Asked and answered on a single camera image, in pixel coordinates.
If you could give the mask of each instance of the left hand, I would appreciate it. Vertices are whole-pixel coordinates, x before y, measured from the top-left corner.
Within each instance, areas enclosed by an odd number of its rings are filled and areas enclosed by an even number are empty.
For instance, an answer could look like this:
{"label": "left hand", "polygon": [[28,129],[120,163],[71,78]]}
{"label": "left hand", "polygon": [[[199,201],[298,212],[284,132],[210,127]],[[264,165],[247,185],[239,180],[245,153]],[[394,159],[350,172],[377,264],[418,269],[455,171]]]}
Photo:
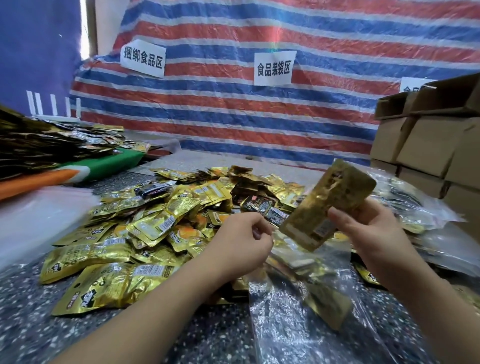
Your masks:
{"label": "left hand", "polygon": [[[255,238],[253,229],[260,239]],[[273,247],[272,233],[273,227],[257,212],[232,215],[199,258],[216,266],[224,283],[237,279],[265,262]]]}

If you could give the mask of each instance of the forearm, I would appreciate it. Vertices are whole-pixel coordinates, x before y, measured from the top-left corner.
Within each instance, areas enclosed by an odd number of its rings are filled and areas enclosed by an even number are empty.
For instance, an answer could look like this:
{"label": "forearm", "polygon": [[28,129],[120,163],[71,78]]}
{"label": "forearm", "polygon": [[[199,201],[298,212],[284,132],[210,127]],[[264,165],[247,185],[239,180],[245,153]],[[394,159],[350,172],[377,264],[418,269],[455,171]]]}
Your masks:
{"label": "forearm", "polygon": [[420,326],[442,363],[480,363],[480,319],[450,284],[421,268],[411,289],[396,296]]}
{"label": "forearm", "polygon": [[159,363],[192,314],[223,282],[199,256],[54,363]]}

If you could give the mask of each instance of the green cloth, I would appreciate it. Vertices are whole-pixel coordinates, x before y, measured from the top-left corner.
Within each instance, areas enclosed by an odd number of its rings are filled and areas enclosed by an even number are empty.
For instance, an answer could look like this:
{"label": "green cloth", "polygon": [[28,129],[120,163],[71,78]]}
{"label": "green cloth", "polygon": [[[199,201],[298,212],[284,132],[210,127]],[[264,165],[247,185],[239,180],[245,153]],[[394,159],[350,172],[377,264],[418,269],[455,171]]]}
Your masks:
{"label": "green cloth", "polygon": [[138,165],[145,153],[136,150],[117,148],[122,153],[102,158],[82,159],[77,162],[62,164],[60,168],[68,166],[86,166],[90,173],[83,178],[83,181],[94,181],[109,177],[113,174],[129,170]]}

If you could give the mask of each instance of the speckled countertop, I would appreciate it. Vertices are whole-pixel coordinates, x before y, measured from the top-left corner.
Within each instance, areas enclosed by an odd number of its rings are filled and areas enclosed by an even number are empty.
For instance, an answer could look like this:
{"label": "speckled countertop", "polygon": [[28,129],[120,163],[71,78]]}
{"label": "speckled countertop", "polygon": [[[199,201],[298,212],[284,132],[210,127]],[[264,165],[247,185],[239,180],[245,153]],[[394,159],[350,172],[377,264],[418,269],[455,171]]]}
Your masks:
{"label": "speckled countertop", "polygon": [[[95,193],[117,190],[152,177],[122,172],[84,187]],[[95,330],[119,310],[82,317],[52,317],[50,311],[75,277],[41,286],[44,257],[0,275],[0,363],[45,363]],[[355,274],[356,290],[380,338],[399,363],[434,363],[405,309],[388,292],[366,287]],[[365,350],[365,362],[370,353]],[[170,350],[165,363],[255,363],[247,304],[203,306]]]}

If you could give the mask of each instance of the white wall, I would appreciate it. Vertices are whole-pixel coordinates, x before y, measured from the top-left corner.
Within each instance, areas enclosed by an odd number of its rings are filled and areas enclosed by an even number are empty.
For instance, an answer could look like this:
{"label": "white wall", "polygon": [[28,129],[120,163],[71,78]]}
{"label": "white wall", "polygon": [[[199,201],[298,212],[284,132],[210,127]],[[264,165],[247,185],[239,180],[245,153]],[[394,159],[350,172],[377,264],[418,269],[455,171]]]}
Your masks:
{"label": "white wall", "polygon": [[95,0],[98,54],[110,53],[130,0]]}

